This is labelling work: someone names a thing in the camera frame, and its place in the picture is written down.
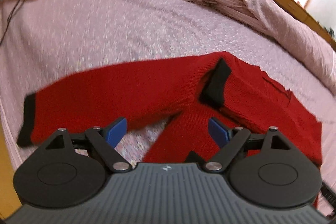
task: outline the black trim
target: black trim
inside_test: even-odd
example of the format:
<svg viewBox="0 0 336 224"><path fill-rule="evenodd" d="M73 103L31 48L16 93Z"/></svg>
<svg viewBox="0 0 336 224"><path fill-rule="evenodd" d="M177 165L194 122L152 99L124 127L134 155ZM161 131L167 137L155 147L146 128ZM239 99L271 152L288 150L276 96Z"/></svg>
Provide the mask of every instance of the black trim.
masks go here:
<svg viewBox="0 0 336 224"><path fill-rule="evenodd" d="M333 212L336 211L336 193L323 181L321 186L321 193L327 202L332 206L334 209Z"/></svg>
<svg viewBox="0 0 336 224"><path fill-rule="evenodd" d="M33 145L30 140L30 135L33 132L35 122L35 98L36 93L28 95L25 98L23 125L17 138L17 145L20 147Z"/></svg>
<svg viewBox="0 0 336 224"><path fill-rule="evenodd" d="M199 167L202 167L207 162L199 156L195 151L190 151L188 156L185 158L184 163L195 162L198 163Z"/></svg>
<svg viewBox="0 0 336 224"><path fill-rule="evenodd" d="M224 86L230 74L231 69L221 58L204 86L199 101L214 109L221 108L224 105Z"/></svg>

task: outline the red sweater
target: red sweater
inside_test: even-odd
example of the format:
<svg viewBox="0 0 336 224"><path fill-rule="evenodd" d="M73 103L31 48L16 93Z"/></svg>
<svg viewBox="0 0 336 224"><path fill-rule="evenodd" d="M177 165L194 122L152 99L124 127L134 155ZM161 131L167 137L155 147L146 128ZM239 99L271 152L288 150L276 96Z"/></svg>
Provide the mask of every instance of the red sweater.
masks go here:
<svg viewBox="0 0 336 224"><path fill-rule="evenodd" d="M212 70L223 58L228 70L217 89L217 109L199 102ZM70 75L26 97L18 144L41 143L56 128L69 132L108 125L125 117L138 129L173 117L145 156L147 162L183 162L193 150L205 160L218 146L208 134L216 117L229 127L265 133L279 130L314 163L321 165L321 123L293 93L228 52L123 63Z"/></svg>

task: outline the triangular cutout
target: triangular cutout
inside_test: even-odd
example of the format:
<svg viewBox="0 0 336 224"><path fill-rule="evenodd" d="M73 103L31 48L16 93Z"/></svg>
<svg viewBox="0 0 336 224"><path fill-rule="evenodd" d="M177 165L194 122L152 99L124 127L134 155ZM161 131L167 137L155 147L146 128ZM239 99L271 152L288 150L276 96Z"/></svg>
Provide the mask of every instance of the triangular cutout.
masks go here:
<svg viewBox="0 0 336 224"><path fill-rule="evenodd" d="M199 166L203 166L206 164L206 161L199 156L195 151L190 151L188 156L186 157L184 163L196 162Z"/></svg>
<svg viewBox="0 0 336 224"><path fill-rule="evenodd" d="M277 135L272 137L272 149L289 150L290 147Z"/></svg>
<svg viewBox="0 0 336 224"><path fill-rule="evenodd" d="M64 148L64 139L63 139L63 135L58 135L57 137L55 137L55 139L53 139L53 141L46 147L47 150L50 149L62 149Z"/></svg>

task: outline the cable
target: cable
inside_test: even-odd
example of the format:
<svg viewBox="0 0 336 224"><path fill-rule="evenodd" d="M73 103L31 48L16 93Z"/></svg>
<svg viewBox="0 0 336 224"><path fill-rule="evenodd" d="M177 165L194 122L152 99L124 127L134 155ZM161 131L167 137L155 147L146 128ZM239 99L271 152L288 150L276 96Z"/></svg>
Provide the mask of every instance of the cable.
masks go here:
<svg viewBox="0 0 336 224"><path fill-rule="evenodd" d="M13 18L13 17L17 14L17 12L22 8L22 6L23 6L23 4L25 3L25 1L26 1L26 0L18 0L18 1L16 2L16 4L14 5L13 9L11 10L11 12L10 12L10 14L9 14L9 16L8 16L8 18L7 18L7 26L6 26L6 29L5 29L5 31L4 31L4 33L3 33L3 35L2 35L2 37L1 37L1 40L0 40L0 46L2 45L2 43L3 43L4 39L5 39L5 36L6 36L7 31L8 31L9 24L11 23L12 18Z"/></svg>

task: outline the gray ridged surface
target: gray ridged surface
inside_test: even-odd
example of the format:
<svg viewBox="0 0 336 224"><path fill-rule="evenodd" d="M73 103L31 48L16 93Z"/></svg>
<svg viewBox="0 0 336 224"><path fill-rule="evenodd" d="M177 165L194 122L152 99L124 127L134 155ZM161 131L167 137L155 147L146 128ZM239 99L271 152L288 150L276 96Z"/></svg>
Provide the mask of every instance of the gray ridged surface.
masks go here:
<svg viewBox="0 0 336 224"><path fill-rule="evenodd" d="M327 224L311 206L291 211L255 207L237 197L221 175L196 164L145 164L113 175L93 199L63 210L24 205L7 224Z"/></svg>

